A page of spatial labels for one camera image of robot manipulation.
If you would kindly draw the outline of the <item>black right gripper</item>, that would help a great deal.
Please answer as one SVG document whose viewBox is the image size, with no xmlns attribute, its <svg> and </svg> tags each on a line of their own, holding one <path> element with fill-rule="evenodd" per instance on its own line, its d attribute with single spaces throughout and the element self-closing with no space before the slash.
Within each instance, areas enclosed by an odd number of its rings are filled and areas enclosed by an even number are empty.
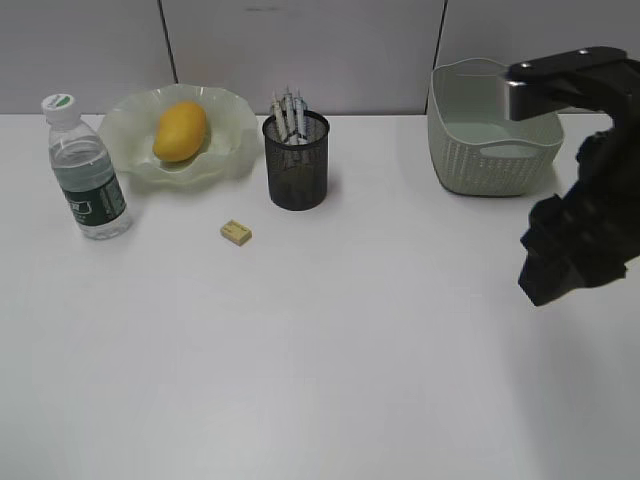
<svg viewBox="0 0 640 480">
<path fill-rule="evenodd" d="M 577 160 L 576 183 L 536 203 L 521 237 L 518 285 L 534 306 L 624 279 L 639 256 L 639 119 L 588 137 Z"/>
</svg>

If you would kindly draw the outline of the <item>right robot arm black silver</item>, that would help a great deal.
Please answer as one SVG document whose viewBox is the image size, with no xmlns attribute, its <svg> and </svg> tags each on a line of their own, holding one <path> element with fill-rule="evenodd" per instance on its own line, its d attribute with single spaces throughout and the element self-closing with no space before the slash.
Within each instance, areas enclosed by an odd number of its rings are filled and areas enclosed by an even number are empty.
<svg viewBox="0 0 640 480">
<path fill-rule="evenodd" d="M 581 144 L 571 189 L 531 209 L 519 286 L 543 306 L 624 278 L 639 255 L 638 61 L 617 48 L 589 47 L 515 63 L 505 84 L 510 120 L 566 107 L 602 111 L 612 120 Z"/>
</svg>

